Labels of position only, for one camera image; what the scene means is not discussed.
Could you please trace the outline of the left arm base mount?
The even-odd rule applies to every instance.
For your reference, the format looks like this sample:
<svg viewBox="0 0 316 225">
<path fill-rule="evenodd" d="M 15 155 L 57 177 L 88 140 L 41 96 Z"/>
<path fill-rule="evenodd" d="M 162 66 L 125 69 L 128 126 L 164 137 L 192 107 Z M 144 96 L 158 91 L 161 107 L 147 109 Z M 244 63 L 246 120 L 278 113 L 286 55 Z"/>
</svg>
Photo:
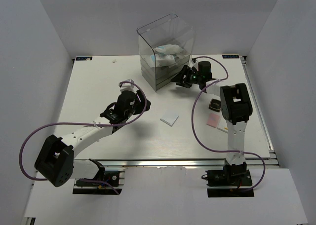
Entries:
<svg viewBox="0 0 316 225">
<path fill-rule="evenodd" d="M 92 179 L 75 179 L 73 194 L 77 195 L 120 195 L 125 171 L 122 168 L 103 166 Z"/>
</svg>

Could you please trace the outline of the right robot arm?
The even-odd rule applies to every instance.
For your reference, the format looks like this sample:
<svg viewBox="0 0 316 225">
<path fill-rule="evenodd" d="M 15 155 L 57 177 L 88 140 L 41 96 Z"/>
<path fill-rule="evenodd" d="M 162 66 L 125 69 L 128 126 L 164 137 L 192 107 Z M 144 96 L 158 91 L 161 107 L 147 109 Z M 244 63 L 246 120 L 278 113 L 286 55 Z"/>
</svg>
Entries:
<svg viewBox="0 0 316 225">
<path fill-rule="evenodd" d="M 224 153 L 225 161 L 230 166 L 240 166 L 245 164 L 245 130 L 253 107 L 245 83 L 238 83 L 232 86 L 221 85 L 229 77 L 227 69 L 223 64 L 226 77 L 222 79 L 213 78 L 211 63 L 200 61 L 197 68 L 184 65 L 182 70 L 175 75 L 171 81 L 178 86 L 191 88 L 196 84 L 200 92 L 196 97 L 191 111 L 191 127 L 197 142 L 206 150 L 216 153 Z M 213 150 L 205 146 L 197 137 L 194 127 L 194 111 L 198 99 L 202 93 L 213 94 L 220 98 L 221 114 L 226 121 L 228 128 L 227 150 Z"/>
</svg>

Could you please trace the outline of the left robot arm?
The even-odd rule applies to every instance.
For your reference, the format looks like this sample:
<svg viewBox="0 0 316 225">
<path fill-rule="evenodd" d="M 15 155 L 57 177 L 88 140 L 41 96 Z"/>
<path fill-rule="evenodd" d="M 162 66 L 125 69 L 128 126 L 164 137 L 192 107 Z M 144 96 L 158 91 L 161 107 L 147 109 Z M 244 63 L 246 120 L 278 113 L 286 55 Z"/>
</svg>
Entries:
<svg viewBox="0 0 316 225">
<path fill-rule="evenodd" d="M 69 179 L 89 180 L 93 185 L 103 182 L 104 166 L 95 159 L 77 160 L 84 149 L 117 132 L 133 115 L 150 109 L 151 102 L 140 90 L 125 90 L 116 102 L 107 106 L 88 126 L 64 136 L 46 138 L 35 162 L 35 168 L 55 187 Z"/>
</svg>

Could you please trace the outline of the white square pad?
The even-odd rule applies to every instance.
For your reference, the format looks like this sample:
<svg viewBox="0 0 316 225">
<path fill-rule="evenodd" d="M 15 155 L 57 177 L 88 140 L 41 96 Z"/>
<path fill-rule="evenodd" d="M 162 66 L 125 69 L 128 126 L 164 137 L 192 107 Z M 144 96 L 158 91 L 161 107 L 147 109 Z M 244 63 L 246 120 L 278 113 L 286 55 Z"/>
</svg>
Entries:
<svg viewBox="0 0 316 225">
<path fill-rule="evenodd" d="M 161 117 L 160 121 L 164 122 L 165 124 L 169 125 L 170 127 L 173 126 L 173 124 L 178 119 L 179 114 L 173 111 L 166 111 Z"/>
</svg>

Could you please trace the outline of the pink makeup packet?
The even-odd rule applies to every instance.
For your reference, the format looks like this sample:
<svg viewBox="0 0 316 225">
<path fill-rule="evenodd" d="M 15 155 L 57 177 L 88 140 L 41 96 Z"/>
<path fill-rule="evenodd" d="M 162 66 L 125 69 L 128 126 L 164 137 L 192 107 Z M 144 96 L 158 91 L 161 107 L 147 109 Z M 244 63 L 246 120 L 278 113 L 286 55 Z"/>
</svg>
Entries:
<svg viewBox="0 0 316 225">
<path fill-rule="evenodd" d="M 207 120 L 206 125 L 213 127 L 213 128 L 217 128 L 219 125 L 219 122 L 221 120 L 221 116 L 215 113 L 211 113 L 209 115 L 209 118 Z"/>
</svg>

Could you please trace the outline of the black gold-edged compact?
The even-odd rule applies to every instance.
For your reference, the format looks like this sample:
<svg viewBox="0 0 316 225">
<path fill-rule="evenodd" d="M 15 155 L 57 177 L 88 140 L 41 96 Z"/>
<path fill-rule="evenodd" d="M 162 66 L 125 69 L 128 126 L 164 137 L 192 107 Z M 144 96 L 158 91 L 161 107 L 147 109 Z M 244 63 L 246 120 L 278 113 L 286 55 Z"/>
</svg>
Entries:
<svg viewBox="0 0 316 225">
<path fill-rule="evenodd" d="M 221 102 L 220 102 L 220 100 L 211 99 L 208 108 L 209 108 L 210 110 L 212 110 L 212 111 L 220 112 L 220 110 L 221 110 Z"/>
</svg>

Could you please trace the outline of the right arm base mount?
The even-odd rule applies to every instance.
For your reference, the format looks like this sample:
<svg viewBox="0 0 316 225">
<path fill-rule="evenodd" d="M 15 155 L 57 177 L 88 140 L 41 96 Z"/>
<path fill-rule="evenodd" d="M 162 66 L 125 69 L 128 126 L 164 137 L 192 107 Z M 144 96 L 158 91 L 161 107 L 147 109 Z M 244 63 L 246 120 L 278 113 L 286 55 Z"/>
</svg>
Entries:
<svg viewBox="0 0 316 225">
<path fill-rule="evenodd" d="M 207 181 L 209 198 L 254 197 L 252 178 L 245 162 L 224 165 L 222 170 L 207 170 L 201 178 Z"/>
</svg>

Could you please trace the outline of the clear acrylic organizer with drawers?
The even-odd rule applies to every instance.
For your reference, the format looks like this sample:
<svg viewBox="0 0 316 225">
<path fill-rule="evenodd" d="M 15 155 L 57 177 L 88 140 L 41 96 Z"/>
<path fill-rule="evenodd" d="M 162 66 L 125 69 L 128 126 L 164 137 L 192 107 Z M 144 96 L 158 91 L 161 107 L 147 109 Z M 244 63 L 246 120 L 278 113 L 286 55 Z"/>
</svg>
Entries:
<svg viewBox="0 0 316 225">
<path fill-rule="evenodd" d="M 137 28 L 136 32 L 141 74 L 158 91 L 189 64 L 196 33 L 173 13 Z"/>
</svg>

